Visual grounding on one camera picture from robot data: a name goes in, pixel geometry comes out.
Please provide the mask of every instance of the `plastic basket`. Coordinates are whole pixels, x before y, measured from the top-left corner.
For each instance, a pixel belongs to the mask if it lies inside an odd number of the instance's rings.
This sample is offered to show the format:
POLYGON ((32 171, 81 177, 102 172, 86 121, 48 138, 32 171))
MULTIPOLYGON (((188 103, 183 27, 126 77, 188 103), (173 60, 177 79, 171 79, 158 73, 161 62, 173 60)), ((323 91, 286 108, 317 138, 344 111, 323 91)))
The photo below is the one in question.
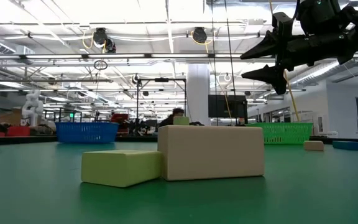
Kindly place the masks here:
POLYGON ((265 144, 302 145, 309 140, 313 123, 252 123, 264 130, 265 144))
POLYGON ((103 144, 116 140, 117 123, 69 123, 57 122, 56 132, 59 142, 103 144))

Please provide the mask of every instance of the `black screen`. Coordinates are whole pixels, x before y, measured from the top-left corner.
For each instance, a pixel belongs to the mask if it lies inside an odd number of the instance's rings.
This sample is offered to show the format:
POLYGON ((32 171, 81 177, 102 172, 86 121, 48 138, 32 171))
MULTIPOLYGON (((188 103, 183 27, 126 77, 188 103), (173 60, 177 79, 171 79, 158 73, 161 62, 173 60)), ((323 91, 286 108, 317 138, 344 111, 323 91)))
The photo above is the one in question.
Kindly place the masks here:
POLYGON ((210 118, 247 118, 247 100, 245 96, 208 95, 208 116, 210 118))

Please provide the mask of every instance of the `beige wooden block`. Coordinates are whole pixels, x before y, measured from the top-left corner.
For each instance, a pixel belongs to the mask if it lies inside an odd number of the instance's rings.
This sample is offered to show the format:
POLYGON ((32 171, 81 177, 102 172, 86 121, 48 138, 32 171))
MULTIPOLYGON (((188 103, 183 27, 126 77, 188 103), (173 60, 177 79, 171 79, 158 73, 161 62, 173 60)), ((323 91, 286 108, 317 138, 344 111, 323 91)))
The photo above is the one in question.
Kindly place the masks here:
POLYGON ((322 141, 305 141, 303 147, 308 151, 323 151, 324 143, 322 141))
POLYGON ((262 128, 164 126, 158 151, 166 180, 264 175, 262 128))

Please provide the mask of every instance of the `green table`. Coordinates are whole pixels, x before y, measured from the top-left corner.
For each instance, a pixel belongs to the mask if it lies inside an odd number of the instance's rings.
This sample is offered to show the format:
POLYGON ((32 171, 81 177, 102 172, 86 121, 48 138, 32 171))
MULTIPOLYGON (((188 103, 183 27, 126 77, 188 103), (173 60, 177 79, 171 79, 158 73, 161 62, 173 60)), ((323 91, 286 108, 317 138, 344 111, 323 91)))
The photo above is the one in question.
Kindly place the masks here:
POLYGON ((266 146, 265 176, 82 184, 81 154, 156 143, 0 146, 0 223, 357 223, 358 152, 266 146))

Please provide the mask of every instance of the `white robot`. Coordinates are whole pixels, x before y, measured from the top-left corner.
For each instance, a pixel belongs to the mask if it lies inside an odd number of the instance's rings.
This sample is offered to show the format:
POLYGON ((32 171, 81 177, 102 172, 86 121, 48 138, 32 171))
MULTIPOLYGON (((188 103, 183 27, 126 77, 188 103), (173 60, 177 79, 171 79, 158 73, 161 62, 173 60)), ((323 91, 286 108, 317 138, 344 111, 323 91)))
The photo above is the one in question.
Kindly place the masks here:
POLYGON ((26 102, 22 108, 22 116, 24 119, 30 119, 30 126, 34 127, 37 125, 38 115, 42 115, 44 111, 44 104, 38 100, 41 92, 39 90, 31 90, 29 94, 25 96, 26 102))

